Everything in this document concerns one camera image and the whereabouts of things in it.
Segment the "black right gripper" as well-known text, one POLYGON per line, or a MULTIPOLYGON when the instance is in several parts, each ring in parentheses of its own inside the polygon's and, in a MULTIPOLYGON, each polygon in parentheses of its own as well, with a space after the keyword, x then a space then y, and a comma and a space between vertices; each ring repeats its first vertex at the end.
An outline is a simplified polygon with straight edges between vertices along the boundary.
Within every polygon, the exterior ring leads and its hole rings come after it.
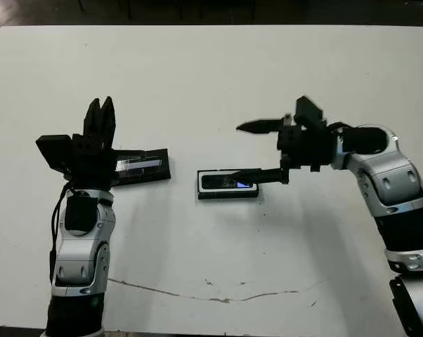
POLYGON ((242 169, 230 174, 243 184, 289 183, 289 171, 308 166, 319 172, 321 166, 332 163, 337 136, 327 125, 322 112, 286 114, 281 119, 257 119, 235 128, 253 134, 278 132, 277 150, 280 151, 280 168, 242 169))

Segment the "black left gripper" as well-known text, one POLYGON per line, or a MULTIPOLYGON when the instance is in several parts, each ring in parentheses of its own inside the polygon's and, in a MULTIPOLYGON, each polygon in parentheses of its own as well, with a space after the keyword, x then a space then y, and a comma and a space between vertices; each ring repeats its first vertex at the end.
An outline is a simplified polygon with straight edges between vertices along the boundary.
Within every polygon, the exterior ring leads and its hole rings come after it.
POLYGON ((108 191, 112 187, 136 184, 141 178, 132 168, 120 171, 119 162, 145 159, 144 150, 115 150, 112 147, 116 120, 112 98, 102 107, 93 99, 84 118, 83 135, 72 136, 72 158, 65 178, 75 189, 108 191))

